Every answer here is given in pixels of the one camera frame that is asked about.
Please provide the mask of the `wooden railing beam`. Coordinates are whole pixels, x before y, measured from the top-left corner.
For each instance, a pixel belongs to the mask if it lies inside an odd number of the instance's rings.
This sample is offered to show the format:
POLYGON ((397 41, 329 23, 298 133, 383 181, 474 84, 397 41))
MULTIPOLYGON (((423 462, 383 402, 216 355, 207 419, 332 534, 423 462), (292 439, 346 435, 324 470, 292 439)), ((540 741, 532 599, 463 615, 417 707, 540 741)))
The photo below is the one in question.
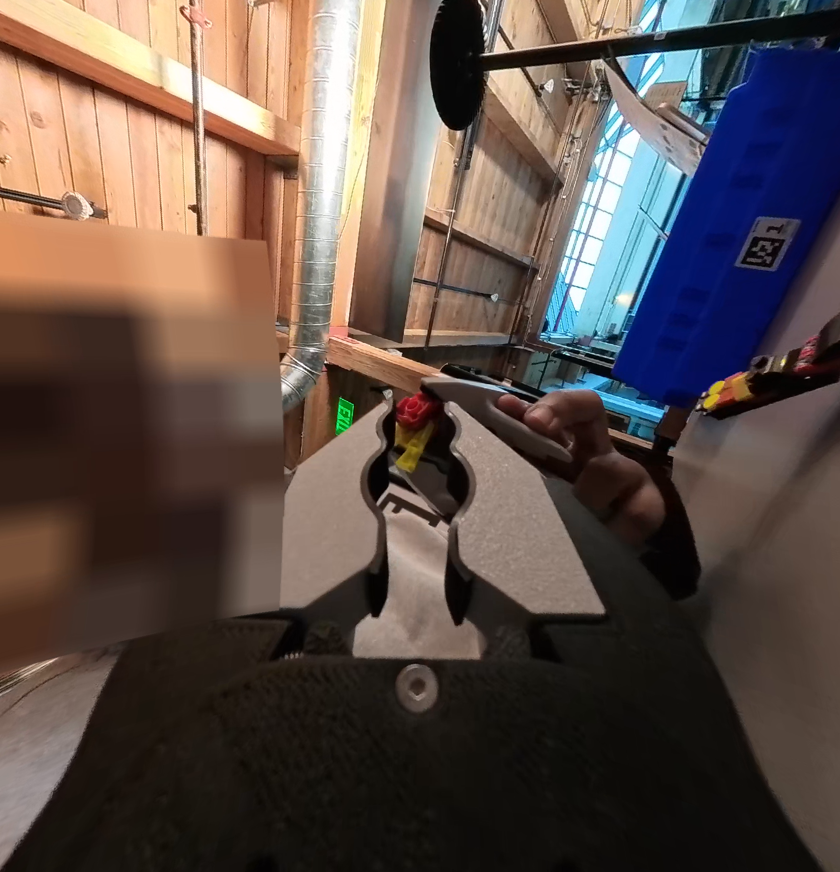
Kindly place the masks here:
POLYGON ((326 360, 328 365, 357 372, 364 377, 415 394, 426 377, 454 380, 436 368, 360 342, 351 337, 331 336, 328 339, 326 360))

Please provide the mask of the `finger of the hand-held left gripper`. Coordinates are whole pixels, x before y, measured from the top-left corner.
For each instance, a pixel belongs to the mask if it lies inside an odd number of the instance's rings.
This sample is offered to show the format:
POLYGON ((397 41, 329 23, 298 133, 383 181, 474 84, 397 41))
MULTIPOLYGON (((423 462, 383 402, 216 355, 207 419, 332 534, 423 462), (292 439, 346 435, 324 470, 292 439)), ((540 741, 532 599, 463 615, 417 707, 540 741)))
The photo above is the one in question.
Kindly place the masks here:
POLYGON ((456 377, 424 377, 421 389, 443 403, 457 404, 502 442, 542 465, 572 463, 572 456, 564 446, 498 408, 499 398, 508 393, 501 386, 456 377))
POLYGON ((459 508, 447 487, 447 465, 438 461, 419 460, 413 472, 393 462, 393 483, 405 487, 421 504, 443 521, 450 523, 459 508))

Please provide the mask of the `yellow lego piece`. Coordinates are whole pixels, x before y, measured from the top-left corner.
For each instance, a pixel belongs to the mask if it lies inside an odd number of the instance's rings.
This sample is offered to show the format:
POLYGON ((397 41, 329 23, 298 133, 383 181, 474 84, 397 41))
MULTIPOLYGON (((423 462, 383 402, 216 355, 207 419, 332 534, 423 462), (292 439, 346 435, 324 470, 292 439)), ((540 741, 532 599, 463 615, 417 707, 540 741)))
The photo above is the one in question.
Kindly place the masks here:
POLYGON ((402 450, 395 464, 397 468, 407 474, 414 473, 432 436, 436 431, 436 422, 428 421, 422 427, 410 430, 400 423, 396 423, 394 432, 394 446, 402 450))

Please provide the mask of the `rectangular grey duct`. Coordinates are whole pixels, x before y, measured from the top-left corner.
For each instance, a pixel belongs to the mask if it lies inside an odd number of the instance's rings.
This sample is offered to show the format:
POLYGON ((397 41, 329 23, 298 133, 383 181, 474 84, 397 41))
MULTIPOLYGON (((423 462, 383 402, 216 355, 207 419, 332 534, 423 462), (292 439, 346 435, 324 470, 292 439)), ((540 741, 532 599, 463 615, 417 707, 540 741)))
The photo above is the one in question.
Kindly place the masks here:
POLYGON ((442 130, 428 56, 439 5, 389 1, 384 11, 348 324, 396 342, 442 130))

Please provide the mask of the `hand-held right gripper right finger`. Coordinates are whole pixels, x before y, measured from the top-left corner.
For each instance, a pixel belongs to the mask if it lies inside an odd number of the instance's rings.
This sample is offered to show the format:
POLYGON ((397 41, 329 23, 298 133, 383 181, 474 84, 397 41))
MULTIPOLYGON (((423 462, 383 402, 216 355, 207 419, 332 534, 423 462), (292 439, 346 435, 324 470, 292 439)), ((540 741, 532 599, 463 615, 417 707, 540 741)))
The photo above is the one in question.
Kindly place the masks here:
POLYGON ((456 625, 598 622, 606 609, 541 472, 447 402, 465 495, 449 525, 445 598, 456 625))

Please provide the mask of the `large paned window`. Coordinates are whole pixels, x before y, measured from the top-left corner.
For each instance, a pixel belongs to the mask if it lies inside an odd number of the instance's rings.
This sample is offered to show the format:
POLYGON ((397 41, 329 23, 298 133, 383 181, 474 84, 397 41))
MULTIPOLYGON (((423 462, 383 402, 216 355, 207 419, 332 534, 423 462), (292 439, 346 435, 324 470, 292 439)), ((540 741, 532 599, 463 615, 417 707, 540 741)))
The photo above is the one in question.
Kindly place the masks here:
POLYGON ((565 252, 538 331, 544 338, 574 333, 639 146, 638 133, 613 100, 599 124, 599 132, 600 140, 579 192, 565 252))

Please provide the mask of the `round silver duct pipe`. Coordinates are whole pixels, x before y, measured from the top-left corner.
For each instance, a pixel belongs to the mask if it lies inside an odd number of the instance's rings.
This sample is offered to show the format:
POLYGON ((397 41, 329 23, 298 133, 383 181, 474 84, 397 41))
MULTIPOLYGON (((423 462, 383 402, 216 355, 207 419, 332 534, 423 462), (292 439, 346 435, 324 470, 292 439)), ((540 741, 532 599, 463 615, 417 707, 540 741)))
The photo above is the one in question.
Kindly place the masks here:
POLYGON ((360 42, 360 1, 316 1, 310 12, 284 413, 315 387, 326 361, 360 42))

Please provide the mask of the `black metal rod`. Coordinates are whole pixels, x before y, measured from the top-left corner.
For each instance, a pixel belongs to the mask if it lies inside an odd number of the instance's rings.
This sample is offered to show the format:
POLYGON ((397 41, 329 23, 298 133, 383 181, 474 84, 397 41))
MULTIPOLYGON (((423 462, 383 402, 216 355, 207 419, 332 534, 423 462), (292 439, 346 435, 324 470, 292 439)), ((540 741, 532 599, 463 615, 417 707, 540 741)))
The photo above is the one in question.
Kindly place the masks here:
POLYGON ((791 39, 840 36, 840 7, 791 16, 763 17, 714 25, 641 33, 546 45, 537 48, 486 52, 472 57, 482 72, 535 67, 547 64, 587 62, 646 53, 717 49, 752 42, 781 42, 791 39))

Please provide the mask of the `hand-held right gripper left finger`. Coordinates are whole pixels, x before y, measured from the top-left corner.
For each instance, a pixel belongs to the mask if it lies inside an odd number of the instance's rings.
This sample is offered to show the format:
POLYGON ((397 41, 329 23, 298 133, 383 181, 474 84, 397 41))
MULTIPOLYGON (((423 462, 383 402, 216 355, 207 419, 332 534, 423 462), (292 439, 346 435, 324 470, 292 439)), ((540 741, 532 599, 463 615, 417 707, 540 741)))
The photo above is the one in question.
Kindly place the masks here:
POLYGON ((391 407, 376 407, 301 463, 283 516, 281 612, 379 616, 388 594, 386 523, 391 407))

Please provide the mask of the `black sprinkler pipe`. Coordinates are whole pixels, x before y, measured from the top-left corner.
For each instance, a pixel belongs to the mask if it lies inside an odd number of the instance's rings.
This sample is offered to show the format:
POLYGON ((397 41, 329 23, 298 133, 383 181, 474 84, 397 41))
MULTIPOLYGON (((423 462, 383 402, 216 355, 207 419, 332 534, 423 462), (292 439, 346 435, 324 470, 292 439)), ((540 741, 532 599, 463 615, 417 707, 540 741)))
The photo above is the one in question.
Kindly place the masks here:
POLYGON ((63 212, 74 221, 88 219, 107 220, 108 211, 96 206, 80 193, 65 192, 59 199, 45 197, 37 193, 22 192, 0 187, 0 200, 18 202, 35 208, 63 212))

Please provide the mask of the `curved wooden board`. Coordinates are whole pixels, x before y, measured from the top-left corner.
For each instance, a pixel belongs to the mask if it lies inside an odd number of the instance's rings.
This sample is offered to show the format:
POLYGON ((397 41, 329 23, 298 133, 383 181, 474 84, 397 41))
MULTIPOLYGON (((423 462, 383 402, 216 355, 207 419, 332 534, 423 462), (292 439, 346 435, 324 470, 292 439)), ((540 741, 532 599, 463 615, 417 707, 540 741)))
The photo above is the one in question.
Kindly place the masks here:
POLYGON ((614 59, 602 62, 611 97, 627 125, 654 152, 692 178, 708 146, 710 133, 671 102, 648 104, 614 59))

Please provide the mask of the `red lego piece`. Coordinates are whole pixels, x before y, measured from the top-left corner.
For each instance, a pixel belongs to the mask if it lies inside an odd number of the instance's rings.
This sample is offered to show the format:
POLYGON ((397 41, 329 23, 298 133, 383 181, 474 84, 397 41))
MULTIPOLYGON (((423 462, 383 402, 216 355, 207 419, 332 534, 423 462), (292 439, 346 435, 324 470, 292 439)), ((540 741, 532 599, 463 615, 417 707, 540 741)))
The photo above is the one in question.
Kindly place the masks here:
POLYGON ((424 430, 434 425, 441 414, 442 403, 425 391, 401 399, 395 407, 396 424, 406 432, 424 430))

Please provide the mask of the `person's left hand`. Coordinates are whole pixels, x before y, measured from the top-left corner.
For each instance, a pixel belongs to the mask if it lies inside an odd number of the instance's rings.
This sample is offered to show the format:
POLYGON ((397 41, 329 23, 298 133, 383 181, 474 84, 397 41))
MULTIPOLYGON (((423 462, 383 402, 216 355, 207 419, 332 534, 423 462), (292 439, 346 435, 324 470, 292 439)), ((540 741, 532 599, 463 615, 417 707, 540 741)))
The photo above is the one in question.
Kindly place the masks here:
POLYGON ((596 392, 554 391, 535 403, 505 394, 497 407, 566 448, 575 498, 622 541, 639 547, 658 532, 666 516, 663 495, 641 464, 616 450, 596 392))

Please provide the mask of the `row of lego pieces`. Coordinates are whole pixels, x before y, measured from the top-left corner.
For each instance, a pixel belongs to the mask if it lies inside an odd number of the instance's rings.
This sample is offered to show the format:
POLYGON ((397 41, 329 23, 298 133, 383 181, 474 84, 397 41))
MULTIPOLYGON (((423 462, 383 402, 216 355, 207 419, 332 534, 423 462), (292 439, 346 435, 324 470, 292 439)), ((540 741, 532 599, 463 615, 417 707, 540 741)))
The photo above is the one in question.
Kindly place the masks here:
POLYGON ((773 405, 840 380, 840 312, 819 333, 781 355, 755 357, 747 370, 715 382, 695 412, 717 420, 773 405))

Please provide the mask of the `rusty vertical pipe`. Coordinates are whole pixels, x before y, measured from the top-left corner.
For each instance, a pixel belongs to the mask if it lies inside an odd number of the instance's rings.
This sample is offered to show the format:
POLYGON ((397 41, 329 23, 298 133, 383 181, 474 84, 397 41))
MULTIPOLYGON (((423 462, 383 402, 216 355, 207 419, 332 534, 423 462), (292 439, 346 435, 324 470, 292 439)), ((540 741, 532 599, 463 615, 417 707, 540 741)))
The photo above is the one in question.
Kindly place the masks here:
POLYGON ((204 14, 204 4, 201 1, 188 1, 180 7, 180 12, 189 24, 196 233, 199 236, 206 236, 209 233, 209 222, 204 109, 204 34, 211 27, 211 22, 204 14))

